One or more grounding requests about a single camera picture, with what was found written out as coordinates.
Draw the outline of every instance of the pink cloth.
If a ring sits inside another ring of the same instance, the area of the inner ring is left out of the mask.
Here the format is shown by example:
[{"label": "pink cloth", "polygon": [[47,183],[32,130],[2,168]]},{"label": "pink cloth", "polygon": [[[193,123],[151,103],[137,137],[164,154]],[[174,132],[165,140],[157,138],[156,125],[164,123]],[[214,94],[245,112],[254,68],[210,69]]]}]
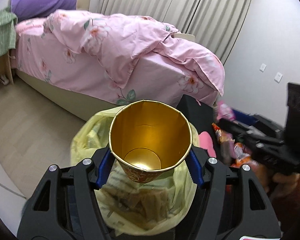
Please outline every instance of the pink cloth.
[{"label": "pink cloth", "polygon": [[97,56],[75,54],[53,33],[43,32],[44,22],[41,18],[16,26],[18,41],[12,67],[59,88],[117,105],[149,99],[175,107],[187,94],[211,106],[217,97],[217,89],[206,76],[199,79],[195,71],[154,52],[139,59],[122,89],[110,79]]},{"label": "pink cloth", "polygon": [[126,16],[57,10],[45,23],[56,38],[72,52],[97,56],[101,66],[115,85],[125,88],[138,60],[149,52],[157,52],[183,65],[194,75],[182,83],[197,92],[203,78],[223,95],[225,72],[221,62],[208,49],[183,39],[174,39],[178,32],[173,25],[151,17]]}]

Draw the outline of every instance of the paper cup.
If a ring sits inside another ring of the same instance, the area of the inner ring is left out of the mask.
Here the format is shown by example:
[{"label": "paper cup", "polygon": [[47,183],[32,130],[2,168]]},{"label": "paper cup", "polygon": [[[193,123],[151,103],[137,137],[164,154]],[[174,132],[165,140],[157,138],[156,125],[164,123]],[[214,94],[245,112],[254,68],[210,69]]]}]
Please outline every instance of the paper cup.
[{"label": "paper cup", "polygon": [[127,176],[147,183],[177,167],[191,149],[190,124],[178,110],[164,103],[142,100],[114,117],[109,147]]}]

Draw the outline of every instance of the green striped towel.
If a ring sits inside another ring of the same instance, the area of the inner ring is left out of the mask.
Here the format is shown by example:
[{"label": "green striped towel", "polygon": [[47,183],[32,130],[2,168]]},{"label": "green striped towel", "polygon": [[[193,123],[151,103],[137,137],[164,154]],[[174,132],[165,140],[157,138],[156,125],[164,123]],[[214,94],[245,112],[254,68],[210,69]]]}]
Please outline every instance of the green striped towel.
[{"label": "green striped towel", "polygon": [[17,16],[10,12],[9,7],[0,11],[0,56],[16,47],[15,19]]}]

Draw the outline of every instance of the light switch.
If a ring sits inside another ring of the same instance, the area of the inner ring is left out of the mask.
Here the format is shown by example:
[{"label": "light switch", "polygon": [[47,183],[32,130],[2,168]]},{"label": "light switch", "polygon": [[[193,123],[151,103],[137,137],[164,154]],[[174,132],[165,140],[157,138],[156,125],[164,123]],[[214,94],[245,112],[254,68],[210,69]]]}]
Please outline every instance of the light switch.
[{"label": "light switch", "polygon": [[281,78],[282,78],[282,74],[278,72],[278,73],[275,75],[274,80],[275,80],[276,82],[279,83],[280,80],[281,80]]},{"label": "light switch", "polygon": [[261,72],[265,71],[266,66],[267,66],[266,64],[262,63],[262,64],[261,64],[261,67],[260,67],[260,71],[261,71]]}]

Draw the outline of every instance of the white wardrobe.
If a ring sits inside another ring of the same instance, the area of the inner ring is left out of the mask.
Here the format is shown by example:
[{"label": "white wardrobe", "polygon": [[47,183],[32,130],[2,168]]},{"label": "white wardrobe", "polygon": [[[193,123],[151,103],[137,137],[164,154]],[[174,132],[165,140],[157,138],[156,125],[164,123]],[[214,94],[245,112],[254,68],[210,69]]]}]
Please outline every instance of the white wardrobe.
[{"label": "white wardrobe", "polygon": [[226,61],[251,0],[101,0],[99,13],[147,15],[182,33]]}]

